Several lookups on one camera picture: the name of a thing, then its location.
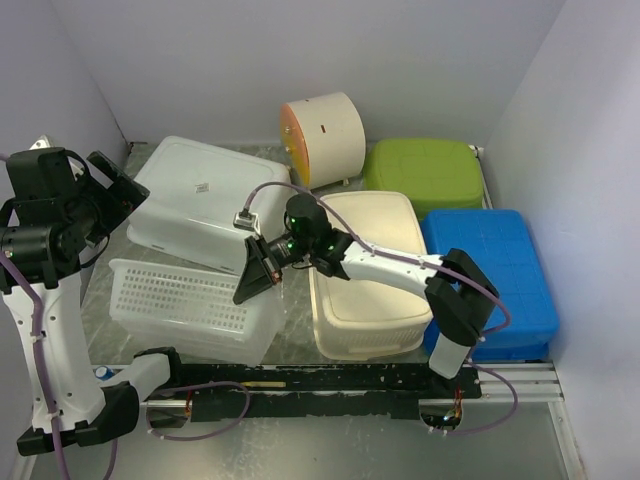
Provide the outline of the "white plastic basket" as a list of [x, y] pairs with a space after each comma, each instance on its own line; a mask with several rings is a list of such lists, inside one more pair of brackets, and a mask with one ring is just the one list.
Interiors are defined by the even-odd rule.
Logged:
[[129, 217], [131, 242], [238, 276], [249, 233], [233, 226], [234, 216], [258, 185], [288, 183], [290, 172], [281, 163], [169, 136], [135, 181], [150, 195]]

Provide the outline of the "cream perforated laundry basket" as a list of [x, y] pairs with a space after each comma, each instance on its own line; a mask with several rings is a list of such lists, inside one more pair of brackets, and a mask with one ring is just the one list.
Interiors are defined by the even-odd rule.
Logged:
[[[425, 254], [409, 199], [398, 192], [354, 191], [322, 199], [366, 241]], [[366, 361], [412, 351], [433, 315], [426, 301], [371, 281], [344, 281], [309, 273], [315, 342], [332, 360]]]

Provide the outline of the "white perforated basket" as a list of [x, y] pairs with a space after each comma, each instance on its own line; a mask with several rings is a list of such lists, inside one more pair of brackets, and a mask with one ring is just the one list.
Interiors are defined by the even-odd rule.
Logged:
[[236, 276], [130, 259], [109, 267], [109, 315], [147, 348], [256, 366], [284, 327], [281, 288], [237, 305]]

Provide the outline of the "green plastic tub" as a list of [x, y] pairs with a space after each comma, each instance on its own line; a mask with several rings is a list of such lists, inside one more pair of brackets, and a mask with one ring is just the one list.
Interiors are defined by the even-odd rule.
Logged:
[[363, 182], [368, 190], [405, 195], [416, 216], [437, 209], [479, 209], [484, 185], [479, 161], [469, 145], [446, 139], [390, 138], [366, 156]]

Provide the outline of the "blue plastic tub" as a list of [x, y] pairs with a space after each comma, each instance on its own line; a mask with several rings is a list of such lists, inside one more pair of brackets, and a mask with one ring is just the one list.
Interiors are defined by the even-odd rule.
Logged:
[[509, 327], [488, 336], [474, 353], [479, 362], [543, 361], [559, 318], [521, 214], [507, 209], [433, 210], [420, 223], [430, 253], [468, 253], [497, 288]]

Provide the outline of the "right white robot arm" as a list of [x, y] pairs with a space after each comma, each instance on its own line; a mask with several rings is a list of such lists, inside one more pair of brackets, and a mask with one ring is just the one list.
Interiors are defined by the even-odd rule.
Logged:
[[340, 215], [310, 193], [298, 193], [284, 207], [285, 232], [268, 241], [248, 208], [233, 224], [248, 232], [246, 260], [233, 301], [240, 305], [281, 282], [285, 267], [307, 260], [319, 274], [345, 281], [371, 281], [425, 301], [439, 329], [424, 374], [426, 390], [443, 398], [459, 384], [458, 372], [484, 334], [499, 293], [463, 250], [419, 255], [367, 242]]

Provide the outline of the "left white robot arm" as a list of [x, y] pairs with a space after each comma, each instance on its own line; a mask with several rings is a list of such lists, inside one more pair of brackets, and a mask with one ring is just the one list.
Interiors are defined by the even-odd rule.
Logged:
[[101, 152], [87, 158], [63, 147], [10, 155], [14, 195], [1, 209], [1, 299], [19, 332], [32, 389], [31, 426], [21, 456], [92, 446], [135, 429], [154, 392], [181, 395], [187, 375], [172, 347], [145, 350], [101, 382], [81, 318], [80, 255], [107, 243], [149, 191]]

